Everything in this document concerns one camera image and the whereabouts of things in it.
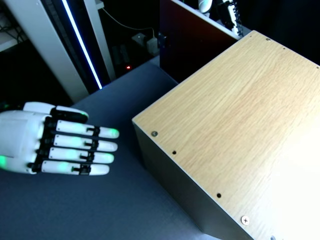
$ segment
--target blue light strip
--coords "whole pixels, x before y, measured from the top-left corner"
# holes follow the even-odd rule
[[[95,68],[94,68],[94,66],[93,66],[93,64],[92,64],[92,62],[91,62],[91,59],[90,59],[89,54],[88,54],[88,52],[87,52],[87,49],[86,49],[86,47],[85,47],[84,41],[82,40],[82,38],[81,38],[81,36],[80,36],[80,33],[79,33],[78,28],[77,28],[76,22],[75,22],[75,20],[74,20],[74,17],[73,17],[72,14],[71,14],[69,5],[68,5],[68,3],[67,3],[67,0],[62,0],[62,3],[63,3],[63,6],[64,6],[64,8],[65,8],[65,10],[66,10],[66,13],[68,14],[68,17],[69,17],[70,22],[71,22],[71,24],[72,24],[73,30],[74,30],[74,32],[75,32],[75,35],[76,35],[76,37],[78,38],[78,41],[79,41],[79,43],[80,43],[80,45],[81,45],[82,51],[83,51],[83,53],[84,53],[84,55],[85,55],[85,58],[86,58],[86,60],[88,61],[88,64],[89,64],[89,66],[90,66],[90,68],[91,68],[91,71],[92,71],[92,73],[93,73],[93,75],[94,75],[95,81],[96,81],[96,83],[98,84],[99,89],[102,89],[101,83],[100,83],[99,78],[98,78],[97,73],[96,73],[96,70],[95,70]]]

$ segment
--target screw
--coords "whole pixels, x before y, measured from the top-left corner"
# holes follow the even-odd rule
[[[241,222],[242,222],[243,225],[249,225],[250,219],[247,216],[242,216],[241,217]]]

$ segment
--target box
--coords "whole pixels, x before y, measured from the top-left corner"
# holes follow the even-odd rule
[[[315,63],[252,31],[132,121],[147,169],[204,233],[319,239]]]

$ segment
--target wood grain surface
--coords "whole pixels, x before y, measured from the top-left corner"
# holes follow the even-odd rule
[[[315,63],[253,31],[133,122],[254,239],[320,239]]]

